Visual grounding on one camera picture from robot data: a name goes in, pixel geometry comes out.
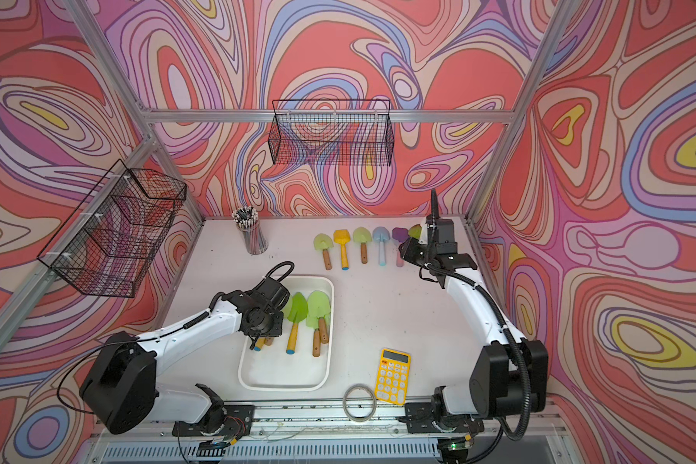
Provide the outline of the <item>purple shovel pink handle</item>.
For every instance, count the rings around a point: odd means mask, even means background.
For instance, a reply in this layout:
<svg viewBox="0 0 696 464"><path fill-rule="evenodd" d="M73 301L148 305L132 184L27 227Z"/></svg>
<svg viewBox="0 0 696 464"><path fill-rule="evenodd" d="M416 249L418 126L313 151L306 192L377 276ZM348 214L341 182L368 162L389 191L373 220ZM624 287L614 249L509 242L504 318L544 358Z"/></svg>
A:
<svg viewBox="0 0 696 464"><path fill-rule="evenodd" d="M405 227L395 227L392 230L392 239L396 242L397 252L396 252L396 266L401 268L404 266L404 260L402 258L401 245L407 241L409 238L409 230Z"/></svg>

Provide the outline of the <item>blue shovel pink handle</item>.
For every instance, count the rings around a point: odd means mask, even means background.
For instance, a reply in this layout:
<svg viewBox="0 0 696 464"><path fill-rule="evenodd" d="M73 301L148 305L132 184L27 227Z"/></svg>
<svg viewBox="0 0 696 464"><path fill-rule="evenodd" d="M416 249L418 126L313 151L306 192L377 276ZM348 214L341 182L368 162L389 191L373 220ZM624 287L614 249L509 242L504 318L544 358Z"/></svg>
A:
<svg viewBox="0 0 696 464"><path fill-rule="evenodd" d="M386 243L390 241L389 230L384 226L378 226L372 232L372 239L378 247L378 263L380 266L387 264Z"/></svg>

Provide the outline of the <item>green shovel wooden handle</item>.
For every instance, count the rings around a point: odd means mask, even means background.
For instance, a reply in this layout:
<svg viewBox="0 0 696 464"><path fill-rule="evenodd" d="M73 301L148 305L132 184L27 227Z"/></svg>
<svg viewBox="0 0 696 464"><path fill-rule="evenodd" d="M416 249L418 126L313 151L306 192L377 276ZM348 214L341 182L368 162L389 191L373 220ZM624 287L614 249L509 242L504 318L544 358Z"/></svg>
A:
<svg viewBox="0 0 696 464"><path fill-rule="evenodd" d="M360 226L360 227L355 229L354 234L353 234L353 239L360 247L361 263L367 264L368 263L368 251L367 251L368 244L372 241L371 232L367 228Z"/></svg>
<svg viewBox="0 0 696 464"><path fill-rule="evenodd" d="M330 256L330 250L334 247L332 238L327 234L320 233L314 237L313 247L316 251L321 253L325 270L332 270L333 265Z"/></svg>

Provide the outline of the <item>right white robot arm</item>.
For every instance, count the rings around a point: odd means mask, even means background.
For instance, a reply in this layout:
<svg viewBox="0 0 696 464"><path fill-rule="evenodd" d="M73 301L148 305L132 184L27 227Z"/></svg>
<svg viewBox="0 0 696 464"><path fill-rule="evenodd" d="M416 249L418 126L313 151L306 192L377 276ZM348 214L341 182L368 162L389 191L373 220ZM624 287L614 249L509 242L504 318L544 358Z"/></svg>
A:
<svg viewBox="0 0 696 464"><path fill-rule="evenodd" d="M548 351L516 328L483 283L477 262L459 251L454 222L441 216L435 189L421 237L401 243L399 255L419 268L421 280L438 284L452 297L475 343L468 382L435 389L431 421L449 429L451 420L495 420L501 435L522 440L531 415L545 408Z"/></svg>

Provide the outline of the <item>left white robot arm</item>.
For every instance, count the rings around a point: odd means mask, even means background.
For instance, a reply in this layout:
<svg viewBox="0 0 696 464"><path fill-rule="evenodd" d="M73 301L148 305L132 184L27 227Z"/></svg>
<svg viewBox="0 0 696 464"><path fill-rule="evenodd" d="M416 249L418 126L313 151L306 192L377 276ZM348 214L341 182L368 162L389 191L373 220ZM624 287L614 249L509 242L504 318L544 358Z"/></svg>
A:
<svg viewBox="0 0 696 464"><path fill-rule="evenodd" d="M251 290L218 292L207 309L160 330L114 334L84 379L80 397L112 434L141 423L173 421L215 435L226 421L220 396L202 383L185 390L160 382L160 376L225 336L243 334L251 342L278 338L289 298L281 281L266 276Z"/></svg>

